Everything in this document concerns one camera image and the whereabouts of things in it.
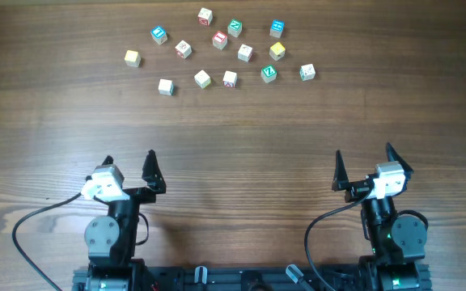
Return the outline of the white block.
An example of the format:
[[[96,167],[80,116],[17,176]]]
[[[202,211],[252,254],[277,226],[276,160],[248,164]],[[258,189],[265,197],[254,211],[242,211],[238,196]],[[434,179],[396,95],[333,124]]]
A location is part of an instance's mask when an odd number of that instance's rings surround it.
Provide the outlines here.
[[[313,64],[302,65],[300,67],[299,73],[302,81],[311,80],[316,76],[316,71]]]

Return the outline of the plain wooden block blue side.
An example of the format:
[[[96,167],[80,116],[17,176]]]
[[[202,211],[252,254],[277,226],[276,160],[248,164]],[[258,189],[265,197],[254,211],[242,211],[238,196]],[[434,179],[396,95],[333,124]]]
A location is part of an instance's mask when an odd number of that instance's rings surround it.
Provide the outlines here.
[[[174,85],[172,80],[160,79],[158,86],[159,93],[162,95],[173,95]]]

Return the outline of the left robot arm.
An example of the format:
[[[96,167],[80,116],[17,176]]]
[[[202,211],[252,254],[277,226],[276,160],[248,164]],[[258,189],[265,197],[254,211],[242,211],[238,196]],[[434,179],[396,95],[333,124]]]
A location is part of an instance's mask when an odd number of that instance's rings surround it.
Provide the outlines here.
[[[140,205],[156,202],[156,196],[167,188],[153,150],[143,163],[142,179],[145,187],[124,189],[125,177],[110,156],[87,177],[82,195],[107,205],[108,212],[94,218],[85,229],[89,264],[86,270],[74,272],[73,290],[159,289],[145,261],[134,257],[135,247],[146,242],[137,240],[138,223],[146,220]]]

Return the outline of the wooden block red triangle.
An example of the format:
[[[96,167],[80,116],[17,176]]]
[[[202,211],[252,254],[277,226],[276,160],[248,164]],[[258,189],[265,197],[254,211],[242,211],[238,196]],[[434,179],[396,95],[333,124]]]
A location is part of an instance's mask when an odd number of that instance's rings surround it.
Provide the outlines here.
[[[234,88],[238,75],[236,72],[227,70],[223,76],[222,83],[225,87]]]

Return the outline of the wooden block yellow side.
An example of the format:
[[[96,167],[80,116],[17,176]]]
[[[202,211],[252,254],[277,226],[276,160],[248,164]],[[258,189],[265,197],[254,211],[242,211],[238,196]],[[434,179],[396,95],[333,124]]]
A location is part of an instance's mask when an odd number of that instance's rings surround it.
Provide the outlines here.
[[[211,77],[204,70],[200,70],[195,74],[194,80],[201,89],[204,89],[211,84]]]

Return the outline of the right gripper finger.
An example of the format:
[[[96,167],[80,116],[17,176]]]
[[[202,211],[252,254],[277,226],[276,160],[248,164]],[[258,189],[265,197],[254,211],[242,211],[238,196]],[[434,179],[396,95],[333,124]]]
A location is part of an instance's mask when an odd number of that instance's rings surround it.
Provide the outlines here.
[[[386,144],[386,154],[389,162],[398,162],[402,166],[406,178],[411,177],[413,168],[395,151],[390,142]]]
[[[340,150],[336,151],[335,163],[332,190],[334,192],[344,191],[350,187],[350,181],[345,170],[345,164]]]

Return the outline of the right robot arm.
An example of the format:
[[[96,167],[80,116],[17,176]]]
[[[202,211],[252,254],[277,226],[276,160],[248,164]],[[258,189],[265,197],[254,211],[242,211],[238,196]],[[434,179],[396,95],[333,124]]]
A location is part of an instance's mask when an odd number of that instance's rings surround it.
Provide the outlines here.
[[[393,198],[407,190],[413,168],[386,144],[388,160],[377,164],[365,179],[350,181],[340,151],[332,189],[344,191],[347,203],[362,206],[361,219],[365,239],[372,255],[339,270],[338,286],[343,290],[431,290],[429,266],[425,258],[428,220],[414,210],[398,211]]]

